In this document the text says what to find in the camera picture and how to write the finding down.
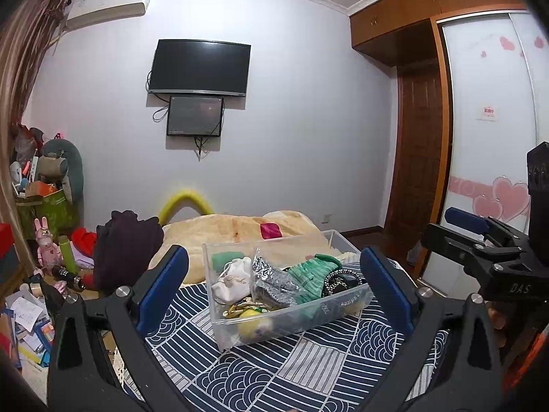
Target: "monitor screen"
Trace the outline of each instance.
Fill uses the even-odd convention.
[[[202,40],[159,40],[150,93],[245,96],[250,45]]]
[[[220,136],[223,99],[172,96],[168,111],[168,136]]]

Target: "bolt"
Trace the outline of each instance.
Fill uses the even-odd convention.
[[[73,304],[74,302],[76,302],[78,300],[78,294],[76,293],[70,293],[67,298],[66,298],[66,301],[69,303],[69,304]]]
[[[118,297],[126,297],[128,294],[130,294],[130,287],[123,285],[116,289],[116,295]]]
[[[419,288],[418,293],[421,297],[431,297],[433,295],[433,290],[429,287],[421,287]]]
[[[481,304],[484,301],[484,299],[482,299],[482,296],[479,293],[471,294],[471,300],[476,304]]]

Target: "green bottle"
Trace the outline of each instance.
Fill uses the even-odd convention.
[[[59,249],[61,250],[61,255],[63,256],[65,268],[73,274],[78,274],[80,269],[78,268],[78,265],[76,265],[76,260],[74,259],[72,248],[70,247],[70,241],[67,236],[59,236]]]

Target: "clear plastic storage box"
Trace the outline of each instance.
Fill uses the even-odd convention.
[[[227,309],[227,306],[218,304],[211,293],[211,286],[218,281],[221,274],[221,272],[214,270],[212,256],[218,253],[236,251],[253,258],[256,248],[260,248],[262,257],[276,267],[293,266],[308,260],[315,254],[328,254],[338,257],[344,253],[354,253],[354,256],[347,256],[343,267],[360,272],[359,250],[337,231],[260,240],[258,242],[202,245],[211,324],[220,350],[235,345],[267,341],[312,329],[343,316],[360,312],[369,305],[373,298],[369,285],[364,284],[295,307],[271,311],[250,318],[225,319],[223,311]]]

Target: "yellow foam tube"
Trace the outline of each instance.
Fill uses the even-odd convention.
[[[194,204],[196,204],[201,215],[215,213],[208,202],[202,198],[202,195],[200,195],[197,191],[184,190],[172,196],[160,210],[160,213],[158,214],[158,223],[160,223],[161,226],[167,224],[170,218],[174,215],[174,209],[184,200],[191,200]]]

